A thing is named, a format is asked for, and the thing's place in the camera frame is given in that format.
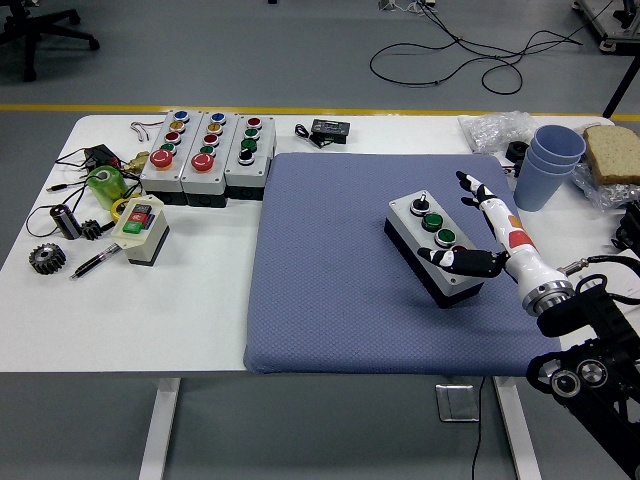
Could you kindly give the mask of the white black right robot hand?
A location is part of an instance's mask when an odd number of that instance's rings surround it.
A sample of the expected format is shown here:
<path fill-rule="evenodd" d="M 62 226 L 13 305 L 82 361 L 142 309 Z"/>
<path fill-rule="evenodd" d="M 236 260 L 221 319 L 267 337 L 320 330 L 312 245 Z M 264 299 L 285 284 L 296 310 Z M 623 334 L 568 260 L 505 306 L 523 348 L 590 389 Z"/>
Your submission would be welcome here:
<path fill-rule="evenodd" d="M 506 271 L 518 284 L 522 307 L 534 316 L 575 294 L 567 276 L 548 266 L 533 241 L 506 203 L 473 176 L 458 171 L 461 187 L 472 193 L 466 205 L 479 209 L 490 227 L 499 253 L 482 250 L 432 250 L 421 247 L 417 254 L 442 270 L 464 276 L 493 278 Z"/>

